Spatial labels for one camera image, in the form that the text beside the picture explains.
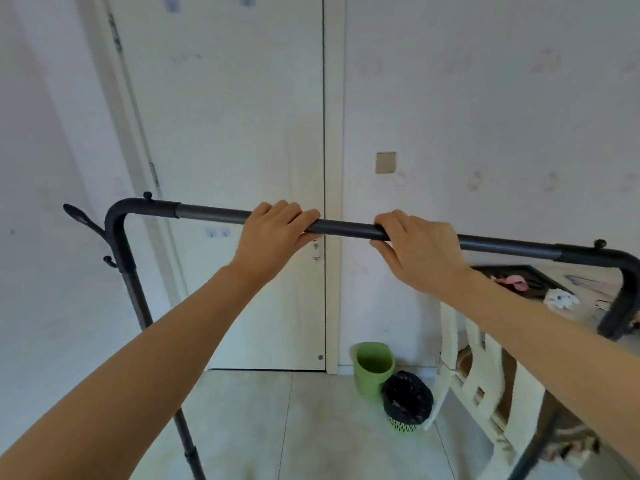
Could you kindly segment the white crumpled item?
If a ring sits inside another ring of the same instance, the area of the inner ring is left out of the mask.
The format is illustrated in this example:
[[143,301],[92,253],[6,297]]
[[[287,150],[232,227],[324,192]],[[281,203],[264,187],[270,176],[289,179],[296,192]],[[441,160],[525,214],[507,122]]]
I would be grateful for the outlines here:
[[543,298],[543,304],[548,308],[559,310],[573,310],[580,306],[580,300],[573,293],[563,289],[549,289]]

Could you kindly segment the white door frame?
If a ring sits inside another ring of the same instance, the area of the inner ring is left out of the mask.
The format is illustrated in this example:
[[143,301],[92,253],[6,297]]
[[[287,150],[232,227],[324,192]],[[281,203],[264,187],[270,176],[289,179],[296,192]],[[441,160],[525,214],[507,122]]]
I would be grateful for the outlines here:
[[[74,0],[77,4],[81,24],[97,66],[101,89],[107,99],[110,116],[124,158],[124,165],[133,190],[123,196],[109,199],[118,201],[128,196],[142,197],[144,191],[162,200],[159,189],[153,183],[148,162],[147,144],[138,110],[132,97],[129,76],[124,65],[123,53],[116,51],[108,24],[108,0]],[[323,100],[324,100],[324,207],[321,216],[329,219],[342,218],[342,163],[343,163],[343,114],[344,114],[344,69],[346,35],[346,0],[323,0]],[[146,226],[163,284],[172,306],[187,298],[179,283],[179,263],[173,249],[172,237],[167,222],[160,217],[141,217]],[[339,322],[340,322],[340,265],[341,240],[325,237],[323,252],[325,266],[325,371],[338,372]],[[221,369],[221,370],[266,370],[302,371],[275,369]]]

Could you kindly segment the floral patterned cloth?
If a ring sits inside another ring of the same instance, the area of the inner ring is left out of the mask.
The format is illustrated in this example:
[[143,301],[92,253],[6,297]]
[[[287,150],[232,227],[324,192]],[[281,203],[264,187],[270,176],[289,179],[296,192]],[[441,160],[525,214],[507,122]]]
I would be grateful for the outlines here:
[[564,462],[580,469],[590,457],[601,453],[601,439],[585,424],[569,429],[558,429],[541,454],[541,460]]

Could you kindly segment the green bin with black bag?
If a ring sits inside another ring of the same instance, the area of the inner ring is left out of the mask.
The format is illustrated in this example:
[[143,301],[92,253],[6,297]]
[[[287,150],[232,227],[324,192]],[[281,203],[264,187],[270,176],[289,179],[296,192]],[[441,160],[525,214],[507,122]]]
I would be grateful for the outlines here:
[[411,433],[431,416],[434,396],[412,372],[397,371],[381,387],[383,409],[396,431]]

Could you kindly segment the person's left forearm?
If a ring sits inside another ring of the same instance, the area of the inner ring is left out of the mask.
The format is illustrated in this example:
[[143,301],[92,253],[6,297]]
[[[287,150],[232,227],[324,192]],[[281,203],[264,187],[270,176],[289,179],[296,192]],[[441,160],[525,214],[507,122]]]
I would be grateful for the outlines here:
[[129,480],[273,273],[233,262],[112,355],[0,456],[0,480]]

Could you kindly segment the pink cloth item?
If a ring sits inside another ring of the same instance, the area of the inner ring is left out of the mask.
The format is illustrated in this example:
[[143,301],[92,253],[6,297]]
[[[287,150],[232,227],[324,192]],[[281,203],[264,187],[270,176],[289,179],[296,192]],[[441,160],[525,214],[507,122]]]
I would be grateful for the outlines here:
[[506,288],[512,292],[523,294],[529,290],[528,282],[519,275],[508,275],[508,276],[494,276],[491,275],[490,279],[492,282],[500,285],[503,288]]

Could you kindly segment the person's right hand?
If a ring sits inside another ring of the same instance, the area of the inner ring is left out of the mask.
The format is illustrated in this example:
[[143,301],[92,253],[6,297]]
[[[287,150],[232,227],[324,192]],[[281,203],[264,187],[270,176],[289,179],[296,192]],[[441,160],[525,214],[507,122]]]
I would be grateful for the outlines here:
[[432,222],[393,210],[375,217],[404,267],[404,282],[444,301],[470,282],[473,270],[448,223]]

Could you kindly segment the black metal clothes rack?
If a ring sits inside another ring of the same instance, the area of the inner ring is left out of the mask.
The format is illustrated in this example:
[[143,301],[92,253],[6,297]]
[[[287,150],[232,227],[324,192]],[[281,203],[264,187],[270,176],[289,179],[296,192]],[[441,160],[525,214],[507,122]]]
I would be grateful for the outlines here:
[[[174,201],[155,200],[151,192],[145,192],[143,198],[126,198],[114,203],[105,217],[106,229],[101,228],[84,211],[71,204],[63,204],[63,209],[69,217],[89,227],[108,243],[117,262],[114,262],[111,256],[105,256],[103,261],[121,273],[142,330],[151,326],[154,321],[150,314],[136,271],[137,267],[132,250],[125,233],[124,221],[126,216],[135,214],[244,225],[251,214],[247,210],[220,209]],[[322,235],[390,241],[386,231],[380,225],[318,219],[307,231]],[[592,247],[516,241],[464,234],[458,234],[458,239],[462,250],[619,269],[623,277],[621,290],[614,298],[611,308],[597,328],[597,333],[606,339],[619,340],[625,333],[629,333],[632,320],[636,313],[640,311],[640,259],[624,251],[607,249],[607,242],[604,239],[597,239]],[[550,443],[556,434],[560,417],[560,412],[554,412],[545,425],[543,433],[537,436],[534,435],[534,439],[530,441],[516,466],[511,470],[508,480],[527,480],[527,477],[541,459],[543,448]],[[186,419],[180,408],[173,418],[195,480],[205,480],[197,448],[193,444]]]

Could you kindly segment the green plastic bucket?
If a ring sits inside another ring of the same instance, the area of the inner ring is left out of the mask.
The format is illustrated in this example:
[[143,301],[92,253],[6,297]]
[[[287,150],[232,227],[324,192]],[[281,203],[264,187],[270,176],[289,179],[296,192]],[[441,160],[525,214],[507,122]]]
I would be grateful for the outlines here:
[[361,342],[352,350],[353,375],[358,393],[364,399],[379,403],[381,389],[396,369],[396,359],[388,345]]

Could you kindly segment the white door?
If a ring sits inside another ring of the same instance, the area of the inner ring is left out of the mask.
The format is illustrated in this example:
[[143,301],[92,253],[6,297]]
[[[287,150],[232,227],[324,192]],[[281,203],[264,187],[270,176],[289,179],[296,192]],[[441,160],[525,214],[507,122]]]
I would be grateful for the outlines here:
[[[163,200],[324,207],[323,0],[108,0]],[[181,293],[238,225],[171,219]],[[324,258],[311,244],[251,301],[209,369],[325,371]]]

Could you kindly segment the person's left hand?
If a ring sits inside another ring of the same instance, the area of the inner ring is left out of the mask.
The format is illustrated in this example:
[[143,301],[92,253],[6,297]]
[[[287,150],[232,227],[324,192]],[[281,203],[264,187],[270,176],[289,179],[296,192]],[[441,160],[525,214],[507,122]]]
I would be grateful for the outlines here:
[[262,288],[281,272],[288,261],[303,247],[298,247],[298,238],[315,223],[321,213],[318,209],[304,211],[302,229],[290,229],[283,224],[283,209],[286,205],[299,205],[281,200],[272,205],[272,217],[268,221],[252,221],[247,218],[235,255],[230,266],[253,286]]

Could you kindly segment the person's right forearm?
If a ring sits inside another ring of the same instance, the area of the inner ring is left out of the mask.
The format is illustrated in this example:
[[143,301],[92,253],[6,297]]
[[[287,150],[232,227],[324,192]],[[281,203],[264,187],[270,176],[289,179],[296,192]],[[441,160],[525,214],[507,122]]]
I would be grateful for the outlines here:
[[640,356],[469,268],[433,294],[471,319],[640,471]]

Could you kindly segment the white wooden chair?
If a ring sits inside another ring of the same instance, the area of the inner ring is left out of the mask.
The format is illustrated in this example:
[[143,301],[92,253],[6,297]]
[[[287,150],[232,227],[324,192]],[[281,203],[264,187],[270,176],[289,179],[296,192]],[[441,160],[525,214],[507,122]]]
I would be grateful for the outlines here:
[[434,404],[422,427],[434,425],[448,393],[452,392],[475,423],[492,441],[493,454],[477,480],[524,480],[530,468],[518,469],[518,462],[528,460],[533,446],[545,396],[539,380],[519,363],[511,387],[511,407],[507,420],[498,414],[500,401],[507,392],[500,344],[465,319],[472,364],[466,376],[457,366],[459,351],[458,314],[453,307],[440,303],[442,346],[433,386]]

